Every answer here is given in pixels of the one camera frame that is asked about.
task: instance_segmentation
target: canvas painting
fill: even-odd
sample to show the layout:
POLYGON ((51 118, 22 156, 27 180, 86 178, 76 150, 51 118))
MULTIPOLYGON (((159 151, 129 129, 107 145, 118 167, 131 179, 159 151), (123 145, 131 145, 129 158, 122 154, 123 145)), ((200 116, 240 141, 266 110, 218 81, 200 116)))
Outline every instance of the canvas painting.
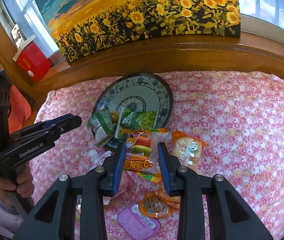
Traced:
POLYGON ((35 0, 68 62, 127 42, 185 34, 239 37, 238 0, 35 0))

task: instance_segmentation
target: purple package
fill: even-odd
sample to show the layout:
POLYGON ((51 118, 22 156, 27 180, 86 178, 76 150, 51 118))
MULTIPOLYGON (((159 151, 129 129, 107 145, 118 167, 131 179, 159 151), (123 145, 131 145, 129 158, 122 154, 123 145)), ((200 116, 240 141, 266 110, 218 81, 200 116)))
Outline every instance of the purple package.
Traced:
POLYGON ((147 240, 161 228, 159 220, 148 218, 139 211, 138 204, 131 204, 122 210, 118 222, 134 240, 147 240))

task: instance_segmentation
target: sunflower field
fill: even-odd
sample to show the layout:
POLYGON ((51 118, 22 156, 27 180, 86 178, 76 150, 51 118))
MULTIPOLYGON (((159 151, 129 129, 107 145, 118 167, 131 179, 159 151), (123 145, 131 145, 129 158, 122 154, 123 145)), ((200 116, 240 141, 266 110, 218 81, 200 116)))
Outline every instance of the sunflower field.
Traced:
POLYGON ((77 24, 52 32, 68 62, 152 37, 240 35, 238 0, 117 0, 114 6, 101 7, 77 24))

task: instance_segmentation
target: black device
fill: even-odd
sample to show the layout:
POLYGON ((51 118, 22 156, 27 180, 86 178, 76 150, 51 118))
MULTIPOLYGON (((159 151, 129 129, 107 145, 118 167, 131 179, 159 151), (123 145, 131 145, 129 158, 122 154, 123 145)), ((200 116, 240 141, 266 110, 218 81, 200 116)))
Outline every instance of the black device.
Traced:
MULTIPOLYGON (((227 179, 198 175, 158 145, 163 184, 169 196, 181 196, 178 240, 204 240, 202 195, 206 195, 211 240, 272 240, 254 211, 227 179)), ((61 175, 32 209, 12 240, 74 240, 75 208, 82 195, 80 239, 107 240, 103 196, 114 196, 120 186, 126 149, 86 175, 61 175)))
MULTIPOLYGON (((11 86, 6 72, 0 71, 0 177, 18 185, 16 177, 24 164, 53 148, 63 133, 79 127, 82 120, 77 115, 66 114, 9 134, 11 86)), ((22 198, 16 191, 8 195, 19 214, 26 218, 34 206, 32 198, 22 198)))

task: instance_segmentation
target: plate rim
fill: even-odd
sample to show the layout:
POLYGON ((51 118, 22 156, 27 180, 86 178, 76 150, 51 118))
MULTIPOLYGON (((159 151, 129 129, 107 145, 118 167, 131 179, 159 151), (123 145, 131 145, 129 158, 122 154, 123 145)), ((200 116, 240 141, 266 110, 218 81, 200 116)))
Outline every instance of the plate rim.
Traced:
POLYGON ((102 94, 99 96, 99 98, 97 99, 97 101, 95 102, 95 105, 94 105, 94 108, 91 112, 91 116, 93 113, 95 113, 97 111, 97 108, 98 108, 98 102, 100 102, 100 100, 105 96, 106 92, 109 91, 109 89, 111 89, 112 87, 114 87, 115 85, 117 85, 118 83, 120 83, 121 81, 125 80, 125 79, 128 79, 128 78, 131 78, 131 77, 135 77, 135 76, 149 76, 149 77, 152 77, 152 78, 155 78, 157 79, 158 81, 160 81, 162 83, 162 85, 166 88, 166 90, 168 91, 169 93, 169 99, 172 101, 172 104, 170 104, 170 115, 166 118, 165 120, 165 126, 169 123, 171 117, 172 117, 172 114, 173 114, 173 105, 174 105, 174 97, 173 97, 173 91, 170 87, 170 85, 162 78, 160 77, 159 75, 156 75, 154 73, 146 73, 146 72, 138 72, 138 73, 134 73, 134 74, 130 74, 130 75, 127 75, 127 76, 123 76, 117 80, 115 80, 112 84, 110 84, 103 92, 102 94))

